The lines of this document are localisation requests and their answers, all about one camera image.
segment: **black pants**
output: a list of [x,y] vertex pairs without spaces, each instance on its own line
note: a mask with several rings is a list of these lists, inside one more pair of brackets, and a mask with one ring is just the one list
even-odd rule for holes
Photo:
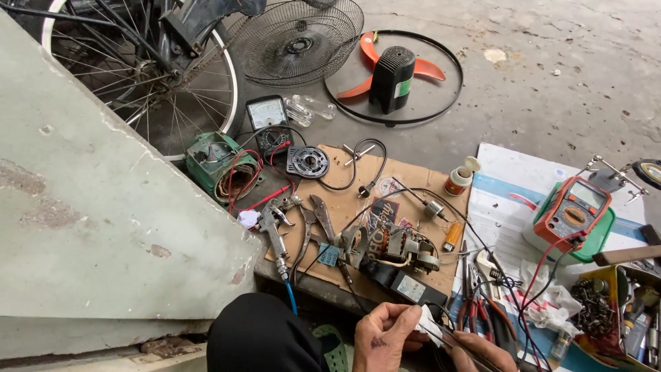
[[328,372],[321,342],[277,297],[247,293],[209,329],[209,372]]

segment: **person's hand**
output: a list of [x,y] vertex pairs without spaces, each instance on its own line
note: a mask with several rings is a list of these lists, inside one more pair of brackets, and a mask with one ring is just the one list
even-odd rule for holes
[[[460,331],[455,331],[454,335],[465,347],[469,348],[473,353],[479,354],[489,360],[502,372],[518,371],[516,363],[514,363],[514,359],[512,359],[510,353],[490,343],[479,335]],[[450,344],[455,343],[455,341],[449,335],[443,336],[443,341]],[[461,348],[450,349],[446,346],[446,351],[452,356],[452,360],[457,367],[457,371],[477,372],[477,367],[475,367],[473,360]]]
[[415,351],[429,341],[413,332],[422,316],[418,305],[383,302],[356,325],[354,372],[396,372],[402,351]]

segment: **bicycle wheel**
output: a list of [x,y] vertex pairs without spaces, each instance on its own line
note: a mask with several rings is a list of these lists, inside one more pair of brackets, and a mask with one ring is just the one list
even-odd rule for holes
[[[43,1],[28,3],[38,5]],[[157,48],[157,16],[143,0],[109,0],[122,18]],[[112,21],[94,1],[53,0],[48,10]],[[17,19],[27,31],[31,22]],[[44,19],[41,45],[111,110],[170,161],[181,160],[194,137],[221,131],[233,136],[243,123],[245,75],[232,48],[218,53],[229,40],[222,24],[212,32],[204,53],[178,77],[163,73],[148,55],[109,27]]]

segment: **green motor housing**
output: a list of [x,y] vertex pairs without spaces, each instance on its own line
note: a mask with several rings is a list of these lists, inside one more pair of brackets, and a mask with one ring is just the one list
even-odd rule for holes
[[[199,186],[223,207],[229,206],[228,192],[233,200],[239,200],[262,181],[261,176],[255,177],[259,166],[248,153],[234,162],[242,151],[238,143],[219,132],[198,135],[195,143],[186,150],[186,168]],[[233,164],[230,185],[229,172]]]

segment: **bicycle chain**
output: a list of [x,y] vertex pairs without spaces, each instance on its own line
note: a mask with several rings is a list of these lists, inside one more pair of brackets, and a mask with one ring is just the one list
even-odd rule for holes
[[227,48],[230,46],[230,44],[232,44],[232,41],[234,41],[234,39],[236,38],[236,36],[241,32],[241,29],[242,29],[246,24],[248,24],[248,23],[251,21],[251,19],[253,19],[253,18],[252,18],[252,17],[248,17],[248,18],[246,19],[246,21],[241,25],[241,27],[239,27],[239,29],[236,31],[236,33],[234,34],[234,37],[233,37],[232,39],[228,40],[227,43],[225,43],[225,46],[224,46],[223,48],[221,48],[221,50],[217,51],[217,52],[216,52],[216,53],[215,53],[215,54],[214,54],[214,55],[213,55],[208,61],[201,63],[201,64],[200,64],[200,67],[198,67],[197,71],[191,73],[189,76],[186,77],[186,79],[183,79],[183,81],[181,82],[180,86],[184,86],[184,87],[185,87],[186,84],[187,84],[189,81],[191,81],[191,80],[195,79],[196,77],[198,77],[198,75],[202,72],[202,70],[203,70],[208,64],[210,64],[210,63],[212,63],[212,62],[215,61],[216,57],[221,56],[221,58],[222,58],[223,53],[225,53],[225,51],[226,51]]

